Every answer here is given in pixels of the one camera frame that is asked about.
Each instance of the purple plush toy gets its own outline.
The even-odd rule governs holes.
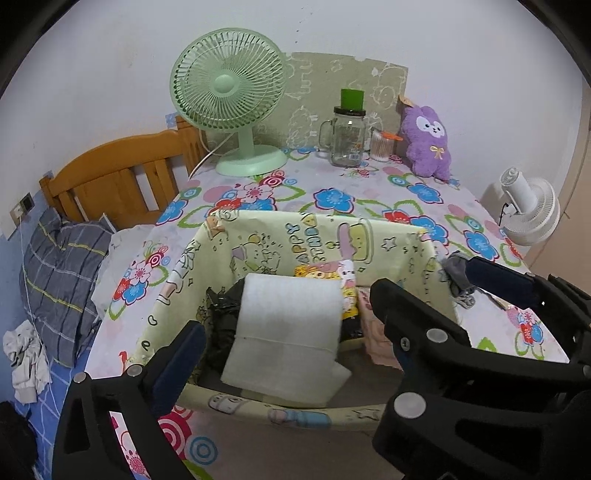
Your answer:
[[[447,135],[439,117],[429,106],[407,106],[401,131],[408,141],[407,157],[419,177],[434,176],[448,181],[452,156],[447,150]]]

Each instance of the power cord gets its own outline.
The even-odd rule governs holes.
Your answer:
[[[499,226],[501,226],[501,222],[503,221],[503,215],[505,214],[505,209],[509,206],[509,204],[507,202],[505,202],[505,204],[503,205],[503,208],[501,209],[501,216],[499,217]]]
[[[60,414],[60,409],[57,408],[57,403],[56,403],[56,398],[53,394],[53,390],[51,389],[51,369],[49,367],[49,361],[47,360],[47,352],[45,350],[45,345],[43,345],[43,342],[41,341],[41,335],[39,335],[39,330],[37,330],[37,325],[35,325],[35,320],[33,319],[33,309],[31,308],[31,300],[29,299],[29,289],[27,287],[27,272],[25,271],[25,247],[24,247],[24,241],[22,240],[22,218],[21,218],[21,224],[18,227],[18,233],[21,237],[21,254],[22,254],[22,283],[25,287],[25,293],[27,294],[27,303],[29,305],[29,315],[31,316],[31,324],[33,325],[33,328],[35,329],[35,332],[37,332],[37,337],[39,338],[39,343],[41,344],[41,353],[43,355],[45,355],[45,361],[47,363],[47,371],[49,373],[49,382],[47,383],[47,386],[49,387],[49,393],[51,394],[51,398],[53,399],[53,406],[56,408],[56,414]]]
[[[201,146],[203,147],[203,149],[207,152],[207,153],[211,153],[212,151],[209,150],[209,147],[207,146],[207,144],[205,143],[205,140],[203,139],[203,136],[205,135],[205,132],[203,130],[199,130],[199,143],[201,143]],[[216,153],[214,155],[217,155],[219,157],[222,156],[221,153]]]
[[[220,144],[214,148],[213,150],[211,150],[210,153],[208,153],[207,155],[205,155],[201,161],[197,164],[197,166],[195,166],[195,168],[193,169],[193,171],[191,172],[191,175],[189,175],[189,180],[191,180],[191,178],[193,177],[193,175],[195,175],[195,172],[197,171],[197,169],[203,165],[203,162],[205,162],[209,157],[211,157],[212,155],[215,154],[215,152],[217,151],[218,148],[220,148],[224,143],[226,143],[228,140],[230,140],[230,138],[232,137],[234,133],[229,134],[226,138],[224,138]]]

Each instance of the wooden headboard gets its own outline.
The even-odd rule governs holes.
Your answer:
[[[177,116],[178,130],[126,137],[100,145],[72,160],[55,176],[39,185],[47,203],[75,222],[105,213],[119,229],[154,223],[176,197],[178,187],[170,157],[183,156],[190,174],[204,156],[199,130]],[[133,167],[143,167],[158,210],[148,210]]]

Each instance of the orange lid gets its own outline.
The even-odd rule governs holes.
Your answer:
[[[388,140],[398,140],[401,141],[403,140],[402,137],[399,137],[396,134],[391,134],[390,132],[381,132],[382,137],[387,138]]]

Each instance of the yellow bow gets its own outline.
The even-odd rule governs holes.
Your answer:
[[[431,151],[435,152],[435,157],[434,158],[438,158],[439,160],[443,160],[443,157],[441,156],[442,153],[445,153],[445,150],[442,148],[437,148],[435,145],[431,146]]]

